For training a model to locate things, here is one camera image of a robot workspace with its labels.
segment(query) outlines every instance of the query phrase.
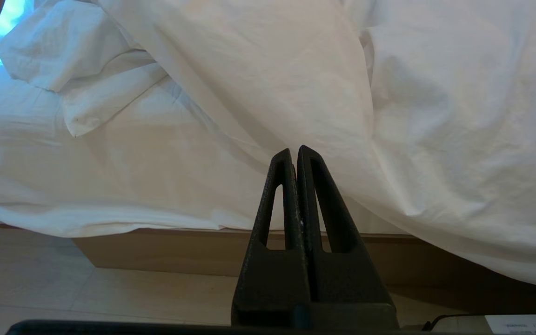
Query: white label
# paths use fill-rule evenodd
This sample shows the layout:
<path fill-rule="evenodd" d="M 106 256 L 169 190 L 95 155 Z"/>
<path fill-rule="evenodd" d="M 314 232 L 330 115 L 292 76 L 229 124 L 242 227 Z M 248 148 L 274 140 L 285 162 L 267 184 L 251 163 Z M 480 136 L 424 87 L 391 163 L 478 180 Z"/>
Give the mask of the white label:
<path fill-rule="evenodd" d="M 486 315 L 494 334 L 536 335 L 536 315 Z"/>

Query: black device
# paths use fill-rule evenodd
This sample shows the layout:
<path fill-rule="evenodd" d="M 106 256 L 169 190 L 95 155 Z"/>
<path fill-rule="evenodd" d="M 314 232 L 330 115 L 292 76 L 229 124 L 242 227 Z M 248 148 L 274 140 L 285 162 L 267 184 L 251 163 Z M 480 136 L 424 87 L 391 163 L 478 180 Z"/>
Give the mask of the black device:
<path fill-rule="evenodd" d="M 283 188 L 285 250 L 269 250 L 275 192 Z M 322 246 L 319 208 L 332 252 Z M 396 308 L 322 157 L 289 149 L 270 163 L 236 286 L 231 327 L 29 320 L 8 335 L 238 335 L 381 333 L 398 329 Z"/>

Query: floor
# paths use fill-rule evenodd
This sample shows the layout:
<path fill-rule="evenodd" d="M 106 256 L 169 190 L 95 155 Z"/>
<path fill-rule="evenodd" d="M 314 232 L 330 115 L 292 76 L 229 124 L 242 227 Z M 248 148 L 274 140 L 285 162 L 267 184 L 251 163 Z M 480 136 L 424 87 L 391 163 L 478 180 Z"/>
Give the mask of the floor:
<path fill-rule="evenodd" d="M 69 239 L 0 228 L 0 334 L 27 319 L 228 325 L 236 282 L 227 276 L 97 269 Z M 392 296 L 406 328 L 463 312 L 402 292 Z"/>

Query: white bedsheet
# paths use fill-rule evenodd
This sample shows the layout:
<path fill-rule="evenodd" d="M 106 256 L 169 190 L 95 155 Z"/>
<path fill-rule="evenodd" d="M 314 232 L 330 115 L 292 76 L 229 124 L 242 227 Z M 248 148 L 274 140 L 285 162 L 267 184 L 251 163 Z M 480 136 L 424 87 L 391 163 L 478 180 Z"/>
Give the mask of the white bedsheet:
<path fill-rule="evenodd" d="M 536 283 L 536 1 L 98 2 L 246 152 Z"/>
<path fill-rule="evenodd" d="M 251 229 L 268 166 L 220 136 L 172 79 L 79 138 L 61 100 L 0 66 L 0 222 L 61 237 Z M 348 203 L 362 232 L 402 233 Z M 271 229 L 282 227 L 275 209 Z"/>
<path fill-rule="evenodd" d="M 12 78 L 58 92 L 73 136 L 108 121 L 167 73 L 101 7 L 46 0 L 0 39 Z"/>

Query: black clip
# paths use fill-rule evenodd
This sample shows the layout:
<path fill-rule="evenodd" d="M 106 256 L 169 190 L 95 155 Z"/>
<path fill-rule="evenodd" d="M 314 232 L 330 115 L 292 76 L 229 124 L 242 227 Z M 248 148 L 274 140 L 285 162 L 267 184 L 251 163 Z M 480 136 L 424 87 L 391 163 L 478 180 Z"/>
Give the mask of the black clip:
<path fill-rule="evenodd" d="M 287 250 L 268 250 L 272 206 L 281 184 Z M 322 248 L 316 196 L 331 253 Z M 299 150 L 296 182 L 288 149 L 270 163 L 231 322 L 305 329 L 398 328 L 396 308 L 324 160 L 306 146 Z"/>

